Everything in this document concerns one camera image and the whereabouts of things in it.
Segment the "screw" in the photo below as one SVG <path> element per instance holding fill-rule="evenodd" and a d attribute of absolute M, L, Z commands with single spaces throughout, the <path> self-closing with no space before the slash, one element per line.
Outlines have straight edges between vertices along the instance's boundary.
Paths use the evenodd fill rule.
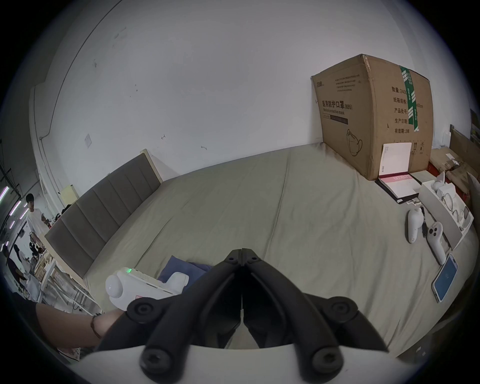
<path fill-rule="evenodd" d="M 338 348 L 325 347 L 315 352 L 312 367 L 318 373 L 333 373 L 342 368 L 343 358 Z"/>
<path fill-rule="evenodd" d="M 171 368 L 172 359 L 162 349 L 148 349 L 142 354 L 141 365 L 150 373 L 165 373 Z"/>
<path fill-rule="evenodd" d="M 138 315 L 148 315 L 151 311 L 153 311 L 153 306 L 148 303 L 140 303 L 135 307 L 135 313 Z"/>
<path fill-rule="evenodd" d="M 332 309 L 335 312 L 338 312 L 338 313 L 341 313 L 342 315 L 344 315 L 344 314 L 348 313 L 348 311 L 350 310 L 350 307 L 345 302 L 339 302 L 339 303 L 335 303 L 334 305 L 332 305 Z"/>

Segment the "white vr controller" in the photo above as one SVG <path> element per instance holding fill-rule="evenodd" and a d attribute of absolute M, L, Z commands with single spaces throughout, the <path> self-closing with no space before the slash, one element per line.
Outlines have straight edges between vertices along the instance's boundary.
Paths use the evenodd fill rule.
<path fill-rule="evenodd" d="M 420 208 L 411 209 L 408 212 L 408 241 L 409 243 L 414 243 L 418 236 L 418 231 L 423 225 L 423 213 Z M 427 242 L 432 249 L 433 255 L 439 265 L 445 264 L 446 255 L 444 249 L 440 243 L 444 232 L 444 227 L 439 221 L 434 222 L 434 224 L 428 229 L 427 232 Z"/>
<path fill-rule="evenodd" d="M 128 305 L 140 297 L 159 300 L 179 295 L 188 280 L 188 275 L 175 272 L 166 283 L 162 283 L 136 269 L 124 267 L 107 277 L 105 290 L 112 304 L 126 311 Z"/>
<path fill-rule="evenodd" d="M 420 208 L 408 212 L 408 242 L 413 244 L 417 239 L 419 229 L 423 224 L 423 213 Z"/>
<path fill-rule="evenodd" d="M 445 185 L 445 171 L 437 176 L 436 181 L 432 184 L 432 189 L 436 193 L 438 189 Z"/>
<path fill-rule="evenodd" d="M 433 255 L 439 265 L 445 264 L 447 257 L 440 243 L 440 239 L 444 233 L 444 227 L 440 221 L 435 221 L 429 228 L 427 233 L 427 241 L 432 249 Z"/>

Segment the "hand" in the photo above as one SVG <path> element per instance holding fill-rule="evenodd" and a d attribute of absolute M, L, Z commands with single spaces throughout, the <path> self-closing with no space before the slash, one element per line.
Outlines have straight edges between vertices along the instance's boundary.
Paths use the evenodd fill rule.
<path fill-rule="evenodd" d="M 94 319 L 94 328 L 95 331 L 100 335 L 104 336 L 105 333 L 110 329 L 114 322 L 123 315 L 123 311 L 120 309 L 114 309 L 113 311 L 104 313 Z"/>

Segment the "upholstered headboard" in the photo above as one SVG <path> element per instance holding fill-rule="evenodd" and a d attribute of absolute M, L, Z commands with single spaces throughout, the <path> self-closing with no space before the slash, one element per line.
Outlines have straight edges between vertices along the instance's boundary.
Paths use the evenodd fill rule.
<path fill-rule="evenodd" d="M 123 164 L 85 192 L 45 235 L 81 278 L 123 222 L 160 186 L 145 153 Z"/>

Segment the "blue pillow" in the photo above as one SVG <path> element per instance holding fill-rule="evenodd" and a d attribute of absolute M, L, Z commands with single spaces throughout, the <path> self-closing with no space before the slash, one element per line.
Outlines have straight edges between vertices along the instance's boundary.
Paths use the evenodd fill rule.
<path fill-rule="evenodd" d="M 165 268 L 163 268 L 162 272 L 160 272 L 160 276 L 158 276 L 157 280 L 160 280 L 162 283 L 166 283 L 170 276 L 172 276 L 175 272 L 184 273 L 189 277 L 188 284 L 183 288 L 183 290 L 186 290 L 211 268 L 212 267 L 210 265 L 188 263 L 186 261 L 177 259 L 175 256 L 170 256 L 170 260 Z"/>

